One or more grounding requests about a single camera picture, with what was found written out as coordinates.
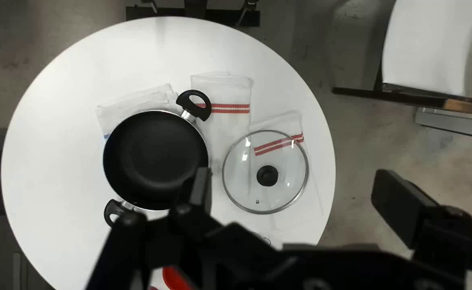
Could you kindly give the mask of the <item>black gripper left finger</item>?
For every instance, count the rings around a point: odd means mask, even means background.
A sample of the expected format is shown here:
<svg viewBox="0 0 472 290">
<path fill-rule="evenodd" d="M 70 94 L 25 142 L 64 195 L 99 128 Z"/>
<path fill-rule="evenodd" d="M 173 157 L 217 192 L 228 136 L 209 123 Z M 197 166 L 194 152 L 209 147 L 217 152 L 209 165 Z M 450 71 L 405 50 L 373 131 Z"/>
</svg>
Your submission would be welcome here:
<svg viewBox="0 0 472 290">
<path fill-rule="evenodd" d="M 183 244 L 197 242 L 213 229 L 212 169 L 200 168 L 171 207 L 168 227 Z"/>
</svg>

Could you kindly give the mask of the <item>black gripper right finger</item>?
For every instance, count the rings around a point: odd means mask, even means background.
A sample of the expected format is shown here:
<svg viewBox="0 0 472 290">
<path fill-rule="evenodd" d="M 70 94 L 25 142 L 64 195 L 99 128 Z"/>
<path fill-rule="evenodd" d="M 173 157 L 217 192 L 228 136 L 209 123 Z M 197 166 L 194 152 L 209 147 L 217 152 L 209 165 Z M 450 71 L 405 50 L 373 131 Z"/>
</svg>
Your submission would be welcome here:
<svg viewBox="0 0 472 290">
<path fill-rule="evenodd" d="M 457 207 L 440 205 L 415 182 L 391 169 L 374 178 L 373 207 L 411 250 L 416 248 L 424 223 L 429 219 L 471 221 L 472 216 Z"/>
</svg>

